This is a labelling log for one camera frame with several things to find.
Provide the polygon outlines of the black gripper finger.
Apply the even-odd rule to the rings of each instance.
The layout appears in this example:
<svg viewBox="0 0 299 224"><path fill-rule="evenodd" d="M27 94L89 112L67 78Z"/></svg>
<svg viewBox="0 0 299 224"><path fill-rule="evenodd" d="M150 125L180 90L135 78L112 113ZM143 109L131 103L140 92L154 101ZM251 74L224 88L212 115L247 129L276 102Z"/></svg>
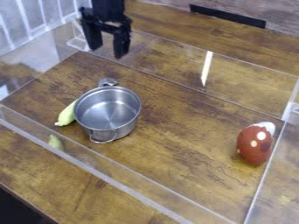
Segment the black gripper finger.
<svg viewBox="0 0 299 224"><path fill-rule="evenodd" d="M95 24L87 22L85 20L81 21L81 27L85 40L88 42L88 48L95 51L103 46L101 31Z"/></svg>
<svg viewBox="0 0 299 224"><path fill-rule="evenodd" d="M127 55L131 45L131 30L120 29L113 33L113 54L117 59Z"/></svg>

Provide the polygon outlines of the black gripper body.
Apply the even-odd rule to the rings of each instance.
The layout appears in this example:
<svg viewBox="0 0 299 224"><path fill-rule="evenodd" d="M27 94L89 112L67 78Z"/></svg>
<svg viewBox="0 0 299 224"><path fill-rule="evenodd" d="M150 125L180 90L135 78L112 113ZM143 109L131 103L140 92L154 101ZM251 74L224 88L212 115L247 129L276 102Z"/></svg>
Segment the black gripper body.
<svg viewBox="0 0 299 224"><path fill-rule="evenodd" d="M131 30L132 20L125 15L124 6L80 7L79 12L81 14L80 22L85 20L97 27L103 27L108 33L120 29Z"/></svg>

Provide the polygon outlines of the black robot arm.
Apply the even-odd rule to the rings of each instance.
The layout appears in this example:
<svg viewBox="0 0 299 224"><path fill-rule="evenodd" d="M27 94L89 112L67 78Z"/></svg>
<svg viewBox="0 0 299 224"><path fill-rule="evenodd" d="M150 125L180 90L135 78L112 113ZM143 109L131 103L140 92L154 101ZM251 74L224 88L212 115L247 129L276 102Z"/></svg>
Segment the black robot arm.
<svg viewBox="0 0 299 224"><path fill-rule="evenodd" d="M129 51L132 19L124 14L124 0L91 0L92 7L80 7L81 27L88 48L103 46L101 32L113 36L113 54L120 59Z"/></svg>

